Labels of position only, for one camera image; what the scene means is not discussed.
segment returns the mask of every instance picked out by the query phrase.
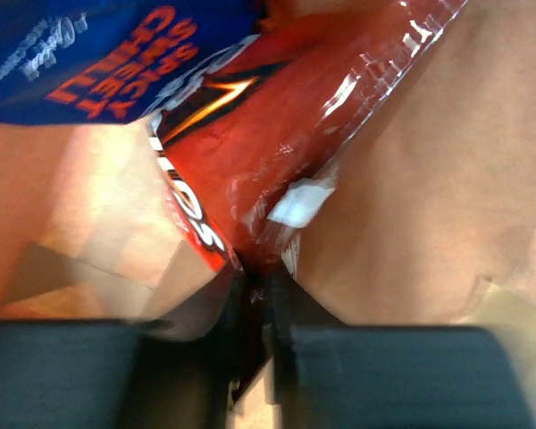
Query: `chip bag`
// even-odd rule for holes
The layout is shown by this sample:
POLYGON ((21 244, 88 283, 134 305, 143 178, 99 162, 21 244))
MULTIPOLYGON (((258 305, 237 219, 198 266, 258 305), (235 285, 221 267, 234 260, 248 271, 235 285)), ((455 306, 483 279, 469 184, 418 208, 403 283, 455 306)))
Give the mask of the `chip bag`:
POLYGON ((172 82, 152 144, 177 223, 214 269, 280 259, 332 193, 341 149, 465 3, 309 15, 172 82))

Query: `red packaging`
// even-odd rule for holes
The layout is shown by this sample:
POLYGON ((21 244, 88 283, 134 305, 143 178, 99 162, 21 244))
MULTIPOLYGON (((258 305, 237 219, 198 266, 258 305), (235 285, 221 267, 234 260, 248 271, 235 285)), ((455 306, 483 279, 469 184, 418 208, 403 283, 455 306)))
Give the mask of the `red packaging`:
POLYGON ((280 258, 332 191, 331 160, 465 3, 386 1, 307 16, 173 98, 155 122, 156 148, 180 225, 213 268, 234 256, 231 248, 248 265, 280 258), (313 178, 293 185, 274 214, 291 184, 313 178))

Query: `blue chip bag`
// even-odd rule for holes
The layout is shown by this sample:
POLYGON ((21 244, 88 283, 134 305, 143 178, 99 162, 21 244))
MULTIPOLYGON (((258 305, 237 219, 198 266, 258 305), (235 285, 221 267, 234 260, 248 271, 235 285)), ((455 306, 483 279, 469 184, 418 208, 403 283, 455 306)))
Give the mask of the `blue chip bag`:
POLYGON ((249 0, 0 0, 0 122, 131 122, 255 38, 249 0))

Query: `white sticker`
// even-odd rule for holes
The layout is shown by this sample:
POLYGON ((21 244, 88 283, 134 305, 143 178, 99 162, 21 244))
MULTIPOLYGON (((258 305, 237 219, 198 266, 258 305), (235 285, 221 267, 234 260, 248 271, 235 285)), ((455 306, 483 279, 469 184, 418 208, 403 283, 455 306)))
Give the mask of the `white sticker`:
POLYGON ((289 185, 288 192, 268 214, 268 220, 291 228, 306 227, 335 187, 330 181, 302 179, 289 185))

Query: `white lettering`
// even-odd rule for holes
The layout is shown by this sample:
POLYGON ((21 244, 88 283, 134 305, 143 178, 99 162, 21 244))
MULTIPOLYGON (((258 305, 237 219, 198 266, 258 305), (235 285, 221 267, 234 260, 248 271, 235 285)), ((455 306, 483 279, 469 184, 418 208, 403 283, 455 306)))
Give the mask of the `white lettering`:
POLYGON ((178 192, 175 192, 173 195, 175 199, 177 200, 177 203, 179 203, 180 208, 182 208, 182 210, 193 219, 197 221, 202 220, 203 209, 200 208, 200 204, 198 204, 197 196, 192 191, 192 189, 184 181, 173 181, 173 183, 178 192, 182 192, 185 196, 188 197, 188 202, 190 203, 190 206, 189 206, 185 202, 185 198, 180 196, 178 192))
POLYGON ((188 221, 195 229, 200 239, 207 246, 212 246, 214 244, 221 251, 224 251, 224 243, 222 243, 221 239, 218 237, 218 235, 216 235, 216 232, 214 232, 210 226, 208 226, 206 223, 197 223, 193 219, 189 219, 188 221))
POLYGON ((161 150, 163 150, 163 145, 161 144, 161 140, 159 140, 158 137, 149 137, 149 143, 151 144, 151 148, 153 150, 156 150, 157 152, 160 152, 161 150))
POLYGON ((183 73, 178 78, 165 85, 157 94, 155 101, 145 109, 143 116, 150 114, 156 109, 164 108, 172 110, 189 98, 200 88, 203 83, 203 75, 219 71, 222 67, 242 53, 258 35, 247 36, 237 44, 225 47, 212 55, 207 56, 195 67, 183 73))
POLYGON ((42 20, 20 42, 14 53, 6 58, 6 61, 0 66, 0 80, 10 74, 22 58, 26 57, 26 51, 36 43, 45 29, 47 29, 47 22, 46 20, 42 20))
POLYGON ((163 170, 164 172, 173 172, 174 169, 175 169, 172 166, 171 161, 169 161, 164 156, 159 156, 157 158, 157 163, 159 163, 159 166, 161 167, 161 170, 163 170))
POLYGON ((78 32, 78 34, 83 33, 86 29, 88 29, 88 22, 86 21, 86 14, 83 12, 81 14, 81 17, 73 23, 73 27, 78 32))
POLYGON ((62 39, 61 45, 63 49, 73 45, 73 42, 75 42, 75 29, 69 18, 63 18, 58 22, 57 33, 62 39))

